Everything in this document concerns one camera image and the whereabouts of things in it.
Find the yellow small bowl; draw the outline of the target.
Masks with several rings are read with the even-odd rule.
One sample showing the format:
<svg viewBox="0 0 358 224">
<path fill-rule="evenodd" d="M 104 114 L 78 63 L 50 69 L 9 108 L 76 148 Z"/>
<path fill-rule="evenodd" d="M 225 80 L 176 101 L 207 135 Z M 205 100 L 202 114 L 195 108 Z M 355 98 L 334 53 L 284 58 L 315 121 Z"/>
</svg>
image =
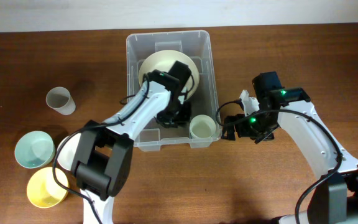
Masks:
<svg viewBox="0 0 358 224">
<path fill-rule="evenodd" d="M 38 208 L 51 208 L 62 202 L 68 191 L 61 188 L 53 178 L 52 167 L 38 170 L 27 184 L 27 198 Z"/>
</svg>

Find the green small bowl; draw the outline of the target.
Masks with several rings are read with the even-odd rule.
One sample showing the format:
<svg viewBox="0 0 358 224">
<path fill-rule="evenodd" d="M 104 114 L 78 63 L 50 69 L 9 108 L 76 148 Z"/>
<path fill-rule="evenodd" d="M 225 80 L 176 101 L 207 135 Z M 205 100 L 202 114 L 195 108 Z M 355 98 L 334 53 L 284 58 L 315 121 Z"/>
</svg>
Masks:
<svg viewBox="0 0 358 224">
<path fill-rule="evenodd" d="M 43 131 L 31 131 L 16 143 L 14 156 L 26 169 L 36 169 L 49 164 L 55 156 L 52 137 Z"/>
</svg>

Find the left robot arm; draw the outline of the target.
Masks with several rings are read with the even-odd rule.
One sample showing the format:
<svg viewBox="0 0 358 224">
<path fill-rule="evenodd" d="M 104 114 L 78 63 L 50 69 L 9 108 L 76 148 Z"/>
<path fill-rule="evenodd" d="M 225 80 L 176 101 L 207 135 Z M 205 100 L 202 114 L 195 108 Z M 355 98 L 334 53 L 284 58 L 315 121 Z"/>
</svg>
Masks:
<svg viewBox="0 0 358 224">
<path fill-rule="evenodd" d="M 89 203 L 85 223 L 112 223 L 114 197 L 129 176 L 134 141 L 150 120 L 177 128 L 190 119 L 186 99 L 195 89 L 190 69 L 154 70 L 143 79 L 141 89 L 118 113 L 102 123 L 91 120 L 76 132 L 80 140 L 70 170 L 78 195 Z"/>
</svg>

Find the cream plastic cup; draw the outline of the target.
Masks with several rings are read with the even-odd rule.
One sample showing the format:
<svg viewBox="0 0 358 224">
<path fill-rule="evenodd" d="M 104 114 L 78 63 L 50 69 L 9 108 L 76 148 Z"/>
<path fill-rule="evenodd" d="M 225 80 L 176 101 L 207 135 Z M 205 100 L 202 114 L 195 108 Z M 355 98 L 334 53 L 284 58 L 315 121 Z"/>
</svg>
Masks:
<svg viewBox="0 0 358 224">
<path fill-rule="evenodd" d="M 191 120 L 189 130 L 194 139 L 211 138 L 216 131 L 216 124 L 210 116 L 200 114 Z"/>
</svg>

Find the beige large bowl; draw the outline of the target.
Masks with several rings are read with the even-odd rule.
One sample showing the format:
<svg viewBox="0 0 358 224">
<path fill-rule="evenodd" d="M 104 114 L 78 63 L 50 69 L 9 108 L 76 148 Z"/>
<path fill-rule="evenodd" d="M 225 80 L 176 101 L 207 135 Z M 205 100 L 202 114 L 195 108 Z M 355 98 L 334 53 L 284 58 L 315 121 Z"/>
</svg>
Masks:
<svg viewBox="0 0 358 224">
<path fill-rule="evenodd" d="M 190 99 L 198 88 L 200 73 L 196 64 L 189 56 L 176 50 L 161 50 L 148 56 L 143 61 L 138 72 L 139 85 L 142 86 L 142 78 L 145 73 L 152 72 L 155 69 L 160 70 L 161 72 L 168 72 L 176 61 L 186 64 L 191 70 L 193 78 L 189 78 L 185 85 L 187 90 L 190 91 L 187 100 Z"/>
</svg>

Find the white small bowl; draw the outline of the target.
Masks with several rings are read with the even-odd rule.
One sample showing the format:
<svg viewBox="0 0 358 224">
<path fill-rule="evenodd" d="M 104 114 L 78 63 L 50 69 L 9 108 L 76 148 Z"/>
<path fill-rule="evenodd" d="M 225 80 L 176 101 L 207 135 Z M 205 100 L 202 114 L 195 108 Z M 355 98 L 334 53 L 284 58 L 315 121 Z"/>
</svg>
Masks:
<svg viewBox="0 0 358 224">
<path fill-rule="evenodd" d="M 71 170 L 71 165 L 80 141 L 80 137 L 80 133 L 73 136 L 69 141 L 67 141 L 60 151 L 58 163 L 65 170 Z"/>
</svg>

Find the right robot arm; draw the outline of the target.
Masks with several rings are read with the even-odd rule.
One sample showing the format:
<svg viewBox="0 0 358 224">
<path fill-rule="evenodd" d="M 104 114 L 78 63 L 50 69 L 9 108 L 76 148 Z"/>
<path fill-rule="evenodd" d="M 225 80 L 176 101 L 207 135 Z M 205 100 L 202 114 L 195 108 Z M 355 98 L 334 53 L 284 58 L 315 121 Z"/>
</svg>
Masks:
<svg viewBox="0 0 358 224">
<path fill-rule="evenodd" d="M 276 85 L 255 92 L 257 96 L 250 97 L 243 91 L 234 100 L 244 112 L 225 118 L 222 137 L 249 137 L 259 143 L 281 128 L 316 176 L 299 197 L 293 215 L 276 217 L 272 223 L 358 223 L 358 159 L 331 134 L 307 93 Z"/>
</svg>

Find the grey plastic cup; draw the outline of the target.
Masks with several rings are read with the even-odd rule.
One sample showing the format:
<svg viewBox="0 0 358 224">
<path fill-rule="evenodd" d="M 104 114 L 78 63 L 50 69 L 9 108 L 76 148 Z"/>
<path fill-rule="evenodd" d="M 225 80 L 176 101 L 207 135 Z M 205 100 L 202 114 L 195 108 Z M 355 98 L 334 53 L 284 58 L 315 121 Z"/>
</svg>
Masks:
<svg viewBox="0 0 358 224">
<path fill-rule="evenodd" d="M 75 109 L 75 102 L 70 95 L 70 92 L 62 87 L 58 86 L 52 88 L 46 95 L 46 104 L 56 112 L 62 115 L 70 115 Z"/>
</svg>

